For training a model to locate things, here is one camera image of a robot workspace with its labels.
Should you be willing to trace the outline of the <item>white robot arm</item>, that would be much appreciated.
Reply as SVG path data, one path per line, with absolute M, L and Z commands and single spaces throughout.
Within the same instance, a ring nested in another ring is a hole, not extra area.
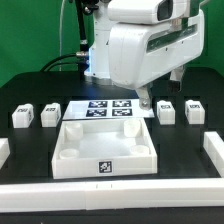
M 88 0 L 84 11 L 94 21 L 86 78 L 134 90 L 142 109 L 154 80 L 168 74 L 180 89 L 185 65 L 202 53 L 200 0 Z

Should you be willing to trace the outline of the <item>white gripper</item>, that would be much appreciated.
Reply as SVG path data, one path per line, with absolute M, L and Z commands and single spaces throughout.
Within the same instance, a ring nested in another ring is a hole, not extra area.
M 204 45 L 204 13 L 190 17 L 186 27 L 174 31 L 170 21 L 156 25 L 117 23 L 109 38 L 109 72 L 123 88 L 138 89 L 140 107 L 151 109 L 151 92 L 144 86 L 171 72 L 169 87 L 179 92 L 185 67 Z

